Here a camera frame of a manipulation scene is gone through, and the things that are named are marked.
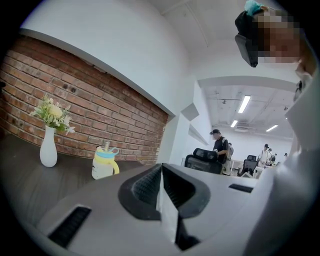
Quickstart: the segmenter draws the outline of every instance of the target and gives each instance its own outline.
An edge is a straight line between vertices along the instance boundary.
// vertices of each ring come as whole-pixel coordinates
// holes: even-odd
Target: fluorescent light
[[[268,130],[266,130],[266,132],[270,132],[272,129],[274,129],[274,128],[276,128],[276,127],[278,127],[278,125],[276,124],[276,125],[274,125],[274,126],[272,126],[271,128],[269,128]]]
[[[238,120],[234,120],[233,123],[231,124],[231,128],[235,127],[237,123],[238,123]]]
[[[241,114],[245,111],[246,106],[248,105],[250,98],[251,98],[251,96],[249,96],[249,95],[244,96],[243,102],[241,104],[241,107],[240,107],[238,113]]]

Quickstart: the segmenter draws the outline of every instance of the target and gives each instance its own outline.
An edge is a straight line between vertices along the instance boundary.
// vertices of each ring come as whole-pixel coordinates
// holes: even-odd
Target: vent slot
[[[68,217],[49,235],[49,239],[63,248],[66,248],[75,236],[91,209],[78,206]]]

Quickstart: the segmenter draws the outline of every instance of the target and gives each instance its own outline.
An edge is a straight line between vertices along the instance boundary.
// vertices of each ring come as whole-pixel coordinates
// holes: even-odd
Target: white shirt
[[[258,156],[258,158],[259,158],[258,166],[259,167],[263,167],[267,163],[268,155],[269,155],[268,150],[262,150],[262,152],[260,152],[260,154]]]

